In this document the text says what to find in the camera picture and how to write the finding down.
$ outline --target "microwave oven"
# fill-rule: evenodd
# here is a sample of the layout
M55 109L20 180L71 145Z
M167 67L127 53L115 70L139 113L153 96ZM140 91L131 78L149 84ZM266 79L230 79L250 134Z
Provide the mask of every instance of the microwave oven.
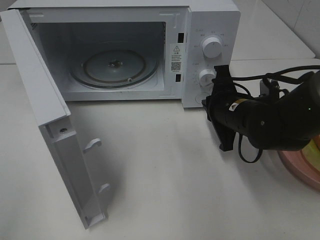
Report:
M105 219L67 101L181 99L201 107L229 65L232 0L18 0L1 19L35 119L85 228Z

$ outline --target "barcode label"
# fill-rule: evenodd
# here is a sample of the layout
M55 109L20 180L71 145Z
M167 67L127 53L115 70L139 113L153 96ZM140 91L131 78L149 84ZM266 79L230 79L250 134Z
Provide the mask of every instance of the barcode label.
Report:
M170 44L170 70L175 74L182 74L184 70L184 58L186 45L184 43Z
M171 71L181 71L181 62L180 61L171 62Z

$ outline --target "open microwave door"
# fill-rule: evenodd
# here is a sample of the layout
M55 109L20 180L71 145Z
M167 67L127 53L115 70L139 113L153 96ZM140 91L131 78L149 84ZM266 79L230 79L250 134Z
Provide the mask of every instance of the open microwave door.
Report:
M101 143L94 139L80 147L71 113L28 29L34 23L16 9L2 12L1 18L40 132L84 227L89 228L106 218L84 156Z

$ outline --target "sticker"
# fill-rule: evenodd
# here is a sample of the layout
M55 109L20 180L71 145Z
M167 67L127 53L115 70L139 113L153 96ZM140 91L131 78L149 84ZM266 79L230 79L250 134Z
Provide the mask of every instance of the sticker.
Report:
M231 106L229 107L229 111L233 112L234 110L236 110L236 108L238 107L238 105L240 103L243 103L244 101L247 101L248 99L244 99L244 98L240 98L238 100L236 100L234 103L231 104Z
M170 44L170 71L181 74L183 71L186 45L184 43Z

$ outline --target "white table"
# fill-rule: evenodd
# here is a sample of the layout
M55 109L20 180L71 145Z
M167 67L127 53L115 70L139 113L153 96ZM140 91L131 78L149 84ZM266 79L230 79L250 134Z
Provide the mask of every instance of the white table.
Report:
M261 0L235 0L241 18L232 60L312 59L315 54ZM0 64L15 63L0 22Z
M320 60L233 61L231 72L311 64ZM319 239L318 192L293 177L274 151L255 164L242 162L237 151L221 152L205 111L184 110L178 100L68 105L78 134L101 138L97 150L106 158L88 164L95 181L108 179L114 190L109 220L85 230L16 66L0 66L0 73L0 236L6 240Z

